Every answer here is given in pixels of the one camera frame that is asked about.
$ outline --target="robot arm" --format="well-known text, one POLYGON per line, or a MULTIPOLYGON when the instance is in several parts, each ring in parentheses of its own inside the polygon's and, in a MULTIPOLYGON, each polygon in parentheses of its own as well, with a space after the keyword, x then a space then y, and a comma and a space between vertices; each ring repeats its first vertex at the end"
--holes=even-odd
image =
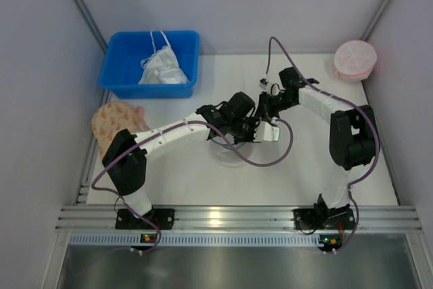
MULTIPOLYGON (((336 216, 353 216, 348 205, 347 183, 353 167, 366 165, 374 157, 375 146, 369 127, 350 106, 307 87, 293 68, 286 68, 279 76, 283 90, 276 95, 262 92, 257 109, 251 116, 247 114, 254 109, 255 103, 245 93, 239 92, 228 102, 202 106, 187 118, 163 128, 135 135, 127 130, 119 132, 103 159, 104 166, 131 146, 145 139, 149 141, 108 171, 118 193, 137 213, 148 213, 152 204, 143 186, 147 162, 193 141, 206 141, 217 136, 206 125, 190 124, 191 121, 208 123, 223 134, 232 135, 235 143, 278 141, 279 128, 275 120, 279 118, 279 113, 292 106, 303 105, 329 124, 329 152, 337 171, 315 204, 315 223, 320 219, 326 227, 340 220, 336 216), (353 135, 352 129, 359 132, 353 135)), ((362 106, 361 109, 374 122, 372 109, 369 106, 362 106)))

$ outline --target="white cloth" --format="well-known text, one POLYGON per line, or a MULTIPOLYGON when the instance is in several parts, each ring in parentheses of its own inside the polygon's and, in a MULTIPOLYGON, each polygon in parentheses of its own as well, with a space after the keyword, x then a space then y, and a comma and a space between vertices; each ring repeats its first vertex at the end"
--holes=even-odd
POLYGON ((166 45, 156 51, 154 31, 150 32, 154 54, 140 62, 143 76, 139 84, 186 84, 188 78, 179 67, 176 55, 171 49, 170 42, 164 32, 160 31, 166 45))

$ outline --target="purple cable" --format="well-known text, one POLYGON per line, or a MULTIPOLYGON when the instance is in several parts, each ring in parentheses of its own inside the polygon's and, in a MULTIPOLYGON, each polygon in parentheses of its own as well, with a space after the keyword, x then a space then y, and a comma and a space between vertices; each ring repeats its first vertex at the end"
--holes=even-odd
POLYGON ((329 96, 329 97, 333 97, 336 100, 345 103, 351 107, 353 107, 356 111, 358 111, 358 113, 365 119, 365 122, 368 124, 371 132, 373 133, 373 139, 374 139, 374 146, 375 146, 375 156, 373 159, 373 163, 371 164, 370 168, 368 169, 368 171, 361 177, 359 177, 358 179, 355 179, 354 181, 351 181, 350 183, 347 184, 347 190, 348 190, 348 194, 349 194, 349 200, 353 202, 353 205, 355 206, 355 210, 357 212, 357 219, 355 221, 355 226, 353 227, 352 232, 350 233, 350 235, 347 237, 346 241, 343 243, 343 245, 341 245, 341 247, 339 249, 337 249, 337 252, 340 252, 344 247, 346 247, 346 245, 352 240, 357 228, 358 228, 358 224, 359 224, 359 207, 358 204, 355 202, 355 200, 353 200, 352 197, 352 192, 351 192, 351 187, 354 186, 355 184, 358 184, 359 182, 363 181, 364 179, 366 179, 368 176, 370 176, 370 174, 373 172, 374 168, 376 167, 376 165, 378 164, 378 160, 379 160, 379 152, 380 152, 380 142, 379 142, 379 136, 378 136, 378 132, 376 131, 374 124, 372 123, 372 121, 369 119, 369 117, 362 111, 362 109, 360 109, 360 107, 358 107, 356 104, 352 103, 351 101, 348 101, 347 99, 335 96, 331 93, 328 93, 327 91, 323 91, 320 88, 317 88, 316 86, 314 86, 313 84, 311 84, 305 77, 304 75, 301 73, 301 71, 299 70, 299 68, 297 67, 297 65, 294 63, 293 59, 290 57, 290 54, 287 52, 287 50, 285 49, 285 47, 283 46, 283 44, 280 42, 279 39, 277 39, 276 37, 270 37, 269 38, 269 46, 268 46, 268 64, 267 64, 267 68, 266 68, 266 74, 268 74, 269 72, 269 66, 271 65, 271 46, 272 46, 272 40, 274 40, 279 47, 281 48, 281 50, 283 51, 284 55, 287 57, 287 59, 289 60, 289 62, 292 64, 294 70, 296 70, 296 72, 298 73, 299 77, 312 89, 314 89, 317 92, 321 92, 322 94, 329 96))

